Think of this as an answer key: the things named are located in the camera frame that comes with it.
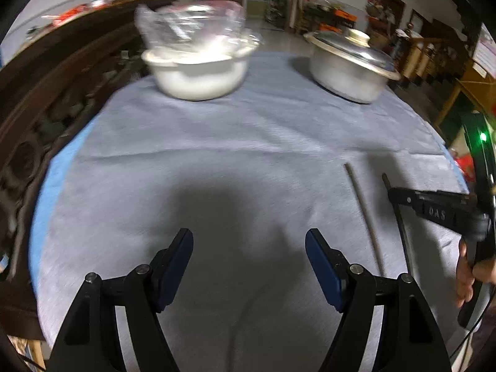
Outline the person right hand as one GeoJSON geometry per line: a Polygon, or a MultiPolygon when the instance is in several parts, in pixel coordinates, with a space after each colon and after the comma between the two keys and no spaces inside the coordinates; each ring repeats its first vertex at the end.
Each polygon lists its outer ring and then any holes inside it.
{"type": "Polygon", "coordinates": [[[471,301],[475,281],[495,284],[495,257],[470,266],[467,260],[467,244],[463,238],[459,241],[459,257],[456,271],[456,305],[461,308],[464,303],[471,301]]]}

